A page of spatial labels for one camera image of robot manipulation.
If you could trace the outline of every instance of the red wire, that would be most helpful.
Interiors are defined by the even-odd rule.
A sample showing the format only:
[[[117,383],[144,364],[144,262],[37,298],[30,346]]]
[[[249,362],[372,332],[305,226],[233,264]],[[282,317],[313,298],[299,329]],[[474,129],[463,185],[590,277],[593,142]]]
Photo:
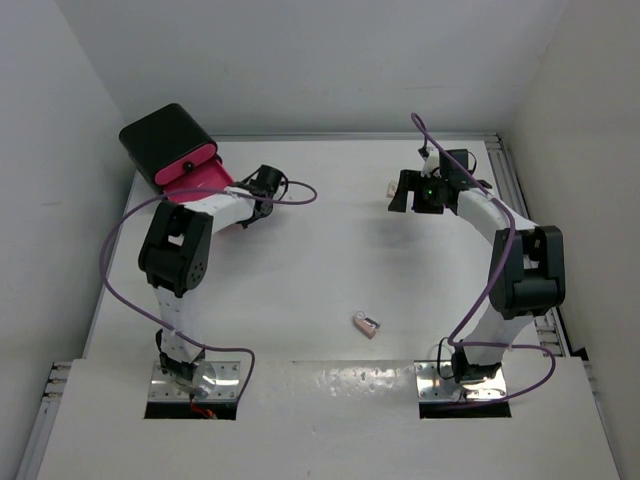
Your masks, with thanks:
[[[214,417],[213,411],[209,410],[208,408],[200,408],[200,407],[198,407],[195,404],[195,402],[193,401],[193,399],[191,399],[191,403],[189,404],[189,407],[191,408],[191,410],[193,412],[199,413],[200,415],[202,415],[205,418],[213,418]]]

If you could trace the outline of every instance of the white table surface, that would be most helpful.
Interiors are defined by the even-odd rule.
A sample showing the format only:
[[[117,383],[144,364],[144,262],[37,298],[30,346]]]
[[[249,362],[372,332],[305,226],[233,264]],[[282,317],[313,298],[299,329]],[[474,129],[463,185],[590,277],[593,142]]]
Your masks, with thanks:
[[[476,175],[493,182],[482,142],[443,143],[473,151]],[[418,146],[222,143],[235,177],[265,163],[320,192],[212,242],[194,303],[203,337],[258,355],[238,420],[143,420],[157,327],[105,294],[39,478],[617,478],[578,359],[560,359],[549,384],[513,401],[511,419],[418,418],[411,361],[433,358],[483,288],[490,256],[450,214],[387,212],[387,184],[420,168]],[[130,204],[149,195],[138,177]],[[152,213],[123,229],[110,279],[157,311],[136,262]],[[356,310],[382,322],[373,340],[352,326]],[[537,342],[533,326],[518,341]],[[511,353],[504,366],[515,391],[548,359]]]
[[[479,162],[476,176],[494,182],[483,142],[444,145],[471,150]],[[222,143],[220,154],[235,178],[265,163],[313,184],[319,198],[308,206],[276,207],[246,231],[232,226],[214,235],[207,275],[194,291],[203,339],[248,346],[261,359],[425,358],[486,285],[491,247],[450,212],[387,211],[388,183],[401,169],[422,166],[418,146],[416,141]],[[307,192],[292,188],[291,194],[304,198]],[[137,176],[130,206],[151,195]],[[153,291],[137,267],[154,210],[147,208],[125,224],[109,278],[118,291],[157,313]],[[382,323],[374,341],[352,327],[357,310]],[[156,330],[105,294],[87,356],[155,358]],[[518,341],[537,342],[533,325]]]

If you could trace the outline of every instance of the metal mounting plate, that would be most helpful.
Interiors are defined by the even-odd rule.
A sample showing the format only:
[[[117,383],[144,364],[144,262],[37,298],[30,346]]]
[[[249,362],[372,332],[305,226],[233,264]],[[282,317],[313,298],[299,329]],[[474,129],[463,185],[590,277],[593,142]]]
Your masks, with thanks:
[[[453,379],[443,380],[438,375],[435,361],[415,362],[416,385],[420,403],[468,403],[498,400],[507,395],[507,385],[498,370],[494,378],[472,384],[459,384]],[[453,374],[450,361],[440,362],[440,372],[443,377]]]
[[[240,362],[200,362],[215,372],[210,379],[215,388],[206,398],[198,399],[199,403],[235,402],[240,386]],[[189,403],[189,394],[180,388],[169,373],[163,373],[160,362],[153,366],[151,384],[149,385],[148,403]]]

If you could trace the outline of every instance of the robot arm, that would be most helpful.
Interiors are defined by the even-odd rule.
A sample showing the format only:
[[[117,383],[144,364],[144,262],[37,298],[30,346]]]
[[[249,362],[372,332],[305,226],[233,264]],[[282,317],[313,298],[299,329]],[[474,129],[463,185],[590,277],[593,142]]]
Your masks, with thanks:
[[[466,150],[449,151],[468,168]],[[489,277],[502,256],[509,220],[492,197],[479,188],[470,188],[466,176],[440,159],[440,175],[403,170],[390,211],[405,212],[408,192],[412,191],[413,210],[417,213],[441,214],[445,208],[471,223],[493,245]],[[487,189],[491,186],[480,183]],[[564,257],[562,233],[556,227],[540,227],[511,210],[516,221],[516,235],[505,267],[492,288],[490,305],[476,328],[464,339],[510,345],[535,316],[544,315],[564,300]],[[529,258],[531,268],[525,268]],[[452,366],[456,382],[474,382],[493,377],[501,366],[505,348],[489,346],[456,347]]]
[[[195,315],[188,310],[192,305],[188,298],[207,271],[211,236],[234,223],[246,228],[273,210],[271,203],[234,195],[273,198],[284,174],[266,165],[256,173],[253,180],[245,179],[225,188],[229,194],[183,204],[165,200],[154,214],[138,264],[153,287],[162,320],[190,338],[201,340]],[[203,377],[206,379],[206,375],[198,374],[204,350],[165,330],[158,332],[156,343],[163,370],[197,396],[205,381]]]

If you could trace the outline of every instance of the small pink object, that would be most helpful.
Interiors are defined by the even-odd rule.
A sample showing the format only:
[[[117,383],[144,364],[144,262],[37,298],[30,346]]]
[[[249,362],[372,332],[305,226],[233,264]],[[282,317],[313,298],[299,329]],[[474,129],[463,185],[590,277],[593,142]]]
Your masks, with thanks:
[[[368,318],[364,312],[358,312],[353,316],[353,324],[360,330],[369,340],[376,336],[380,324]]]

